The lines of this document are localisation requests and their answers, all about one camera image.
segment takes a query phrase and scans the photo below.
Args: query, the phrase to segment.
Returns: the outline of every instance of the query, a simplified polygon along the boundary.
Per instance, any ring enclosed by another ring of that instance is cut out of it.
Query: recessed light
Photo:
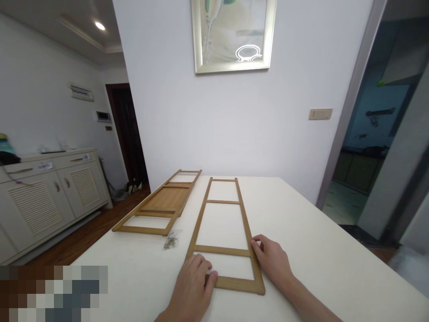
[[[95,25],[98,27],[98,29],[105,30],[105,27],[101,23],[96,22]]]

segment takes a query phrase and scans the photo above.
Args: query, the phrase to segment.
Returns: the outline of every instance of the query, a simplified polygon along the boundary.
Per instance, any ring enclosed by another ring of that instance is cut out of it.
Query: doorway
[[[149,182],[129,83],[106,84],[129,182]]]
[[[334,222],[354,226],[352,229],[357,231],[356,225],[360,227],[362,219],[368,217],[368,205],[376,208],[374,186],[379,197],[383,195],[379,193],[377,178],[385,168],[386,156],[396,140],[429,55],[428,18],[380,22],[382,7],[382,3],[377,6],[374,2],[316,203]],[[388,210],[377,209],[372,220],[382,225],[380,212],[388,217]],[[379,239],[379,233],[371,230],[369,233]]]

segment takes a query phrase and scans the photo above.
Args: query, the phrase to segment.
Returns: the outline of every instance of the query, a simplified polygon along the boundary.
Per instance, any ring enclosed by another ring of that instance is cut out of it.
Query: pixelated area
[[[0,320],[89,321],[107,291],[107,266],[0,266]]]

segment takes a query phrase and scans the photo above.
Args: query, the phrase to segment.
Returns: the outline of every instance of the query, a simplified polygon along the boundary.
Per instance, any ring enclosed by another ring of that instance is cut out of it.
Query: wall switch
[[[331,119],[332,109],[310,110],[308,119]]]

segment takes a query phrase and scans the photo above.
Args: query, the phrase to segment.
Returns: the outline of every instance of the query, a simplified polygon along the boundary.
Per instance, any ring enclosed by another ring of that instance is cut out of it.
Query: left hand
[[[217,271],[213,271],[205,282],[207,270],[211,268],[211,263],[201,254],[187,259],[177,277],[170,304],[156,321],[201,321],[218,277]]]

